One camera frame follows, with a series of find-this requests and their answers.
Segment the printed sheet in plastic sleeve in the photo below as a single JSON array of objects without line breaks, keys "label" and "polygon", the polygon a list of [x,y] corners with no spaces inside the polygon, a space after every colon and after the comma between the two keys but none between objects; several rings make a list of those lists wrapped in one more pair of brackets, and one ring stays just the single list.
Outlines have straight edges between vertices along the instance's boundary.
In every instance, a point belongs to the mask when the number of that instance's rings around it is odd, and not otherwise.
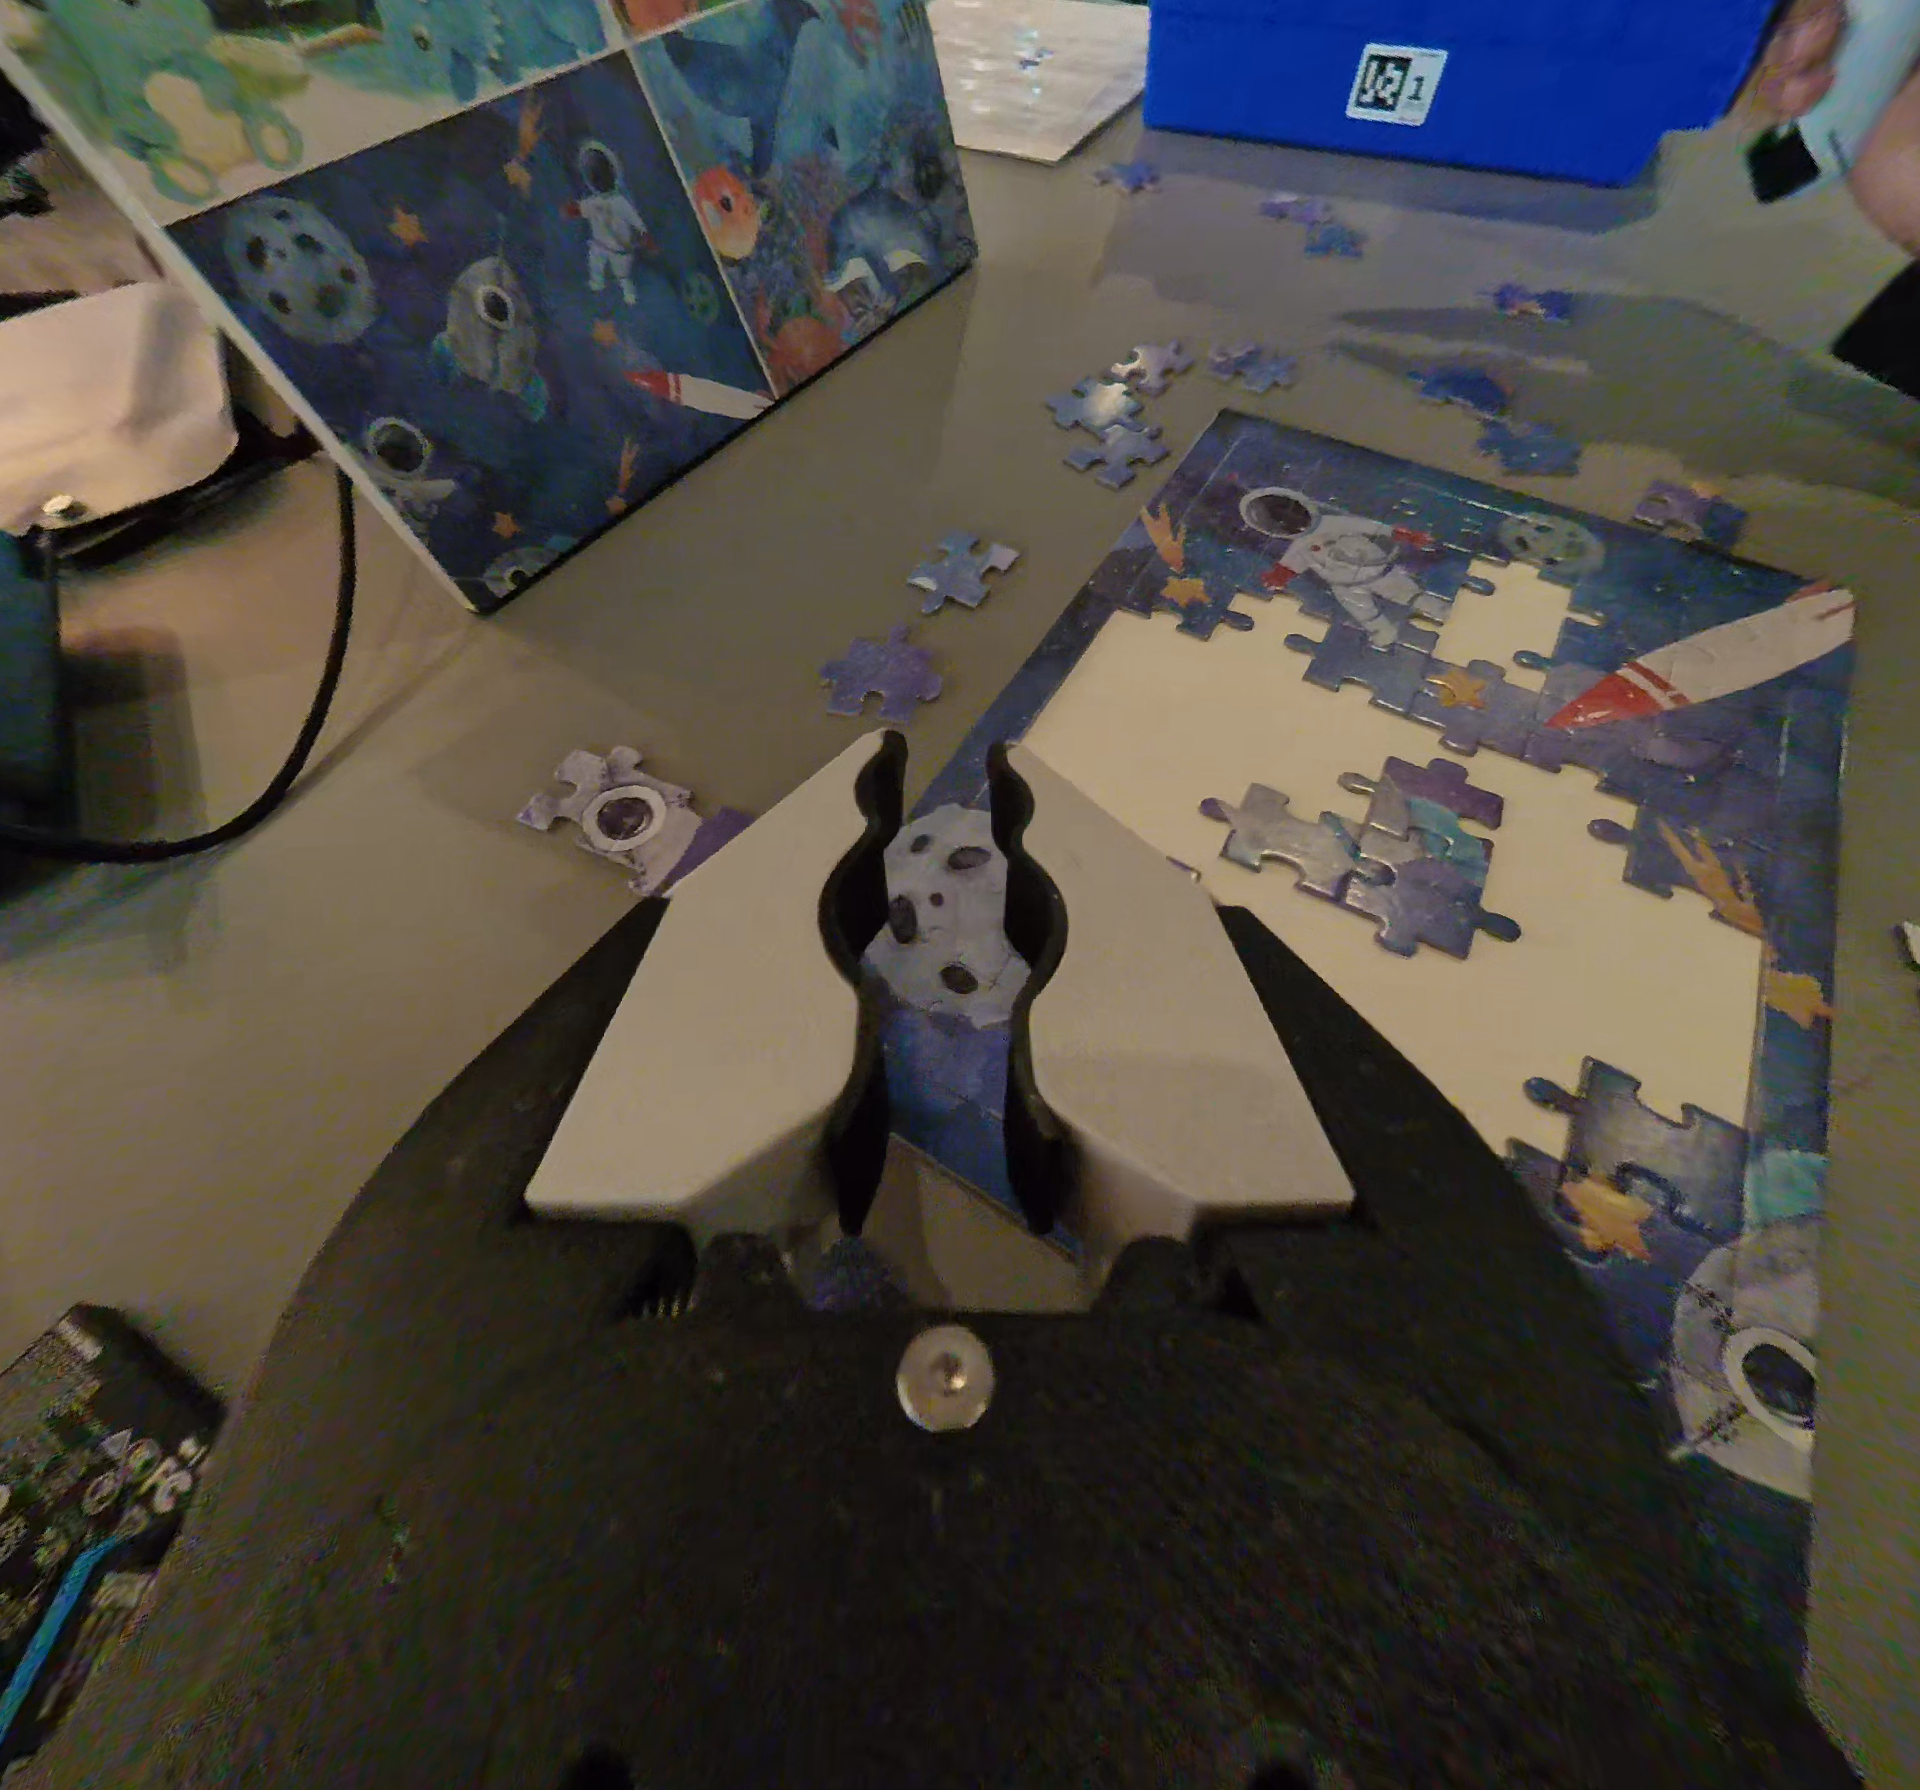
[{"label": "printed sheet in plastic sleeve", "polygon": [[1057,165],[1141,100],[1146,3],[931,0],[927,19],[961,151]]}]

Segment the grey helmet jigsaw puzzle piece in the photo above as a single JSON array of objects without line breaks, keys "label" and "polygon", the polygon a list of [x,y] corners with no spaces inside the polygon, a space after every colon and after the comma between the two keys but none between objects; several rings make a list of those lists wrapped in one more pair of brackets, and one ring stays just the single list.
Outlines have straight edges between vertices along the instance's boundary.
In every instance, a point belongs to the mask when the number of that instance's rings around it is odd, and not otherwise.
[{"label": "grey helmet jigsaw puzzle piece", "polygon": [[655,777],[633,748],[569,749],[516,819],[540,835],[569,826],[585,853],[622,870],[646,898],[672,886],[704,829],[693,790]]}]

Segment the illustrated puzzle box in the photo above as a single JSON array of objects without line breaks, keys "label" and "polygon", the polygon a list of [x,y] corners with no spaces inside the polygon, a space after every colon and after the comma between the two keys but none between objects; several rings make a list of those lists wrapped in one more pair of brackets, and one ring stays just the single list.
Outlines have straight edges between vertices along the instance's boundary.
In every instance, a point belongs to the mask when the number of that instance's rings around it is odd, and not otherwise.
[{"label": "illustrated puzzle box", "polygon": [[3,0],[3,64],[469,611],[977,260],[927,0]]}]

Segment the joined purple puzzle piece cluster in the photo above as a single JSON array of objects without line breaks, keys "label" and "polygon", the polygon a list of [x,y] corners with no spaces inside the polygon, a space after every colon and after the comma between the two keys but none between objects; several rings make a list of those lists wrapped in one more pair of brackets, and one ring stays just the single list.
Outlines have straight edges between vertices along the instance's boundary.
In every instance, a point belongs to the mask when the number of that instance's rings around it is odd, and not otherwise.
[{"label": "joined purple puzzle piece cluster", "polygon": [[1343,774],[1359,818],[1301,818],[1271,786],[1237,800],[1205,796],[1201,818],[1223,831],[1220,857],[1262,874],[1284,870],[1295,893],[1365,919],[1381,950],[1470,959],[1481,938],[1518,944],[1522,925],[1487,908],[1494,831],[1505,802],[1465,764],[1387,760],[1381,774]]}]

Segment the blue plastic bin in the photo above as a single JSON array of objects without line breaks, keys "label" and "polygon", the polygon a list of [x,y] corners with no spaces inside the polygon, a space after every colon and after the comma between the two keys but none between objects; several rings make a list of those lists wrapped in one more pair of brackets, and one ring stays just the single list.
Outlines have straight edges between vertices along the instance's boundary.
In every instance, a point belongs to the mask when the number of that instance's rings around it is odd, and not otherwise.
[{"label": "blue plastic bin", "polygon": [[1146,122],[1313,151],[1643,177],[1737,100],[1778,0],[1147,0]]}]

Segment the person's right hand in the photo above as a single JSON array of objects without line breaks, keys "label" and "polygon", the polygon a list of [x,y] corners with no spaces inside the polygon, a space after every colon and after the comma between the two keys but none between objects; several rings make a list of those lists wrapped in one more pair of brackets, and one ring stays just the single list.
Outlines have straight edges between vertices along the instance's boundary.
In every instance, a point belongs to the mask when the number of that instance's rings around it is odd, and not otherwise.
[{"label": "person's right hand", "polygon": [[[1763,122],[1807,117],[1834,87],[1843,45],[1843,0],[1795,0],[1760,61]],[[1918,69],[1887,106],[1857,154],[1852,196],[1862,219],[1910,260],[1918,260]]]}]

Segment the dark teal case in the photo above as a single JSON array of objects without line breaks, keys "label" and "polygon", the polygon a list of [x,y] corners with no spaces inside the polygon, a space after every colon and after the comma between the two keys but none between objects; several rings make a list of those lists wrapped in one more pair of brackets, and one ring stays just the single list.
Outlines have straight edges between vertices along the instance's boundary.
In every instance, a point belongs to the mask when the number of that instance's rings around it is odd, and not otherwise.
[{"label": "dark teal case", "polygon": [[67,835],[73,822],[58,572],[42,534],[3,531],[3,826]]}]

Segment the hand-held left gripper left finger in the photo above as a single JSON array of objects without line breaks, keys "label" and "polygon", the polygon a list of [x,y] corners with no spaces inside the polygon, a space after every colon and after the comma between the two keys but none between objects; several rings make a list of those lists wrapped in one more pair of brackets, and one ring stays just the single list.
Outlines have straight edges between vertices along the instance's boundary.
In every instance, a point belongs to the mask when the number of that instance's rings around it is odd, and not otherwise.
[{"label": "hand-held left gripper left finger", "polygon": [[892,1140],[887,850],[911,744],[855,741],[667,902],[523,1207],[690,1238],[861,1233]]}]

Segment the white cloth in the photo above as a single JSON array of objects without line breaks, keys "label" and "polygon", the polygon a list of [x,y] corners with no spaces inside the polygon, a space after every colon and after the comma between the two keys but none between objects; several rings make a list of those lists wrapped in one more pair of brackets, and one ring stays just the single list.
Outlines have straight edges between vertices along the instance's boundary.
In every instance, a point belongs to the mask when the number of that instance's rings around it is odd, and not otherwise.
[{"label": "white cloth", "polygon": [[234,459],[224,338],[170,283],[3,322],[3,531],[160,502]]}]

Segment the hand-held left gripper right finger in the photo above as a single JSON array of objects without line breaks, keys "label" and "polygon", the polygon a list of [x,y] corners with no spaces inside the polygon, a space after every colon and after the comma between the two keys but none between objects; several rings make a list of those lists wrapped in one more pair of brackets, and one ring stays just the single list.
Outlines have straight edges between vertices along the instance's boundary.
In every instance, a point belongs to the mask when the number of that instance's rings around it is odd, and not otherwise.
[{"label": "hand-held left gripper right finger", "polygon": [[1038,1236],[1324,1224],[1354,1179],[1211,896],[1033,749],[988,749],[1008,1015],[1006,1175]]}]

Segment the black printed box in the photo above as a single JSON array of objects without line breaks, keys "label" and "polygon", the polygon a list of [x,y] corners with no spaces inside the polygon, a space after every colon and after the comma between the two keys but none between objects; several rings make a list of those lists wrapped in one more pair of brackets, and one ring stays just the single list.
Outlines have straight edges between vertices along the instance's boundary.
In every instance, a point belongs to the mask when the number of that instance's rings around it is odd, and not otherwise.
[{"label": "black printed box", "polygon": [[228,1403],[136,1323],[75,1303],[3,1368],[3,1784],[131,1633]]}]

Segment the space jigsaw puzzle tray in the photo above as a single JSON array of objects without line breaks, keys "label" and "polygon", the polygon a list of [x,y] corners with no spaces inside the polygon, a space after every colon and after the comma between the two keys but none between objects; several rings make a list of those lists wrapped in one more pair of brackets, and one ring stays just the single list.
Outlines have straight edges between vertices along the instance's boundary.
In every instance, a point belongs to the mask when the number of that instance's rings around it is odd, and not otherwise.
[{"label": "space jigsaw puzzle tray", "polygon": [[[1599,1294],[1672,1455],[1812,1498],[1853,595],[1223,411],[1166,473],[897,844],[879,959],[924,1146],[977,1187],[1017,986],[996,909],[938,912],[1028,741],[1258,912],[1473,1123]],[[1499,794],[1470,959],[1220,857],[1205,796],[1359,818],[1343,774],[1449,760]]]}]

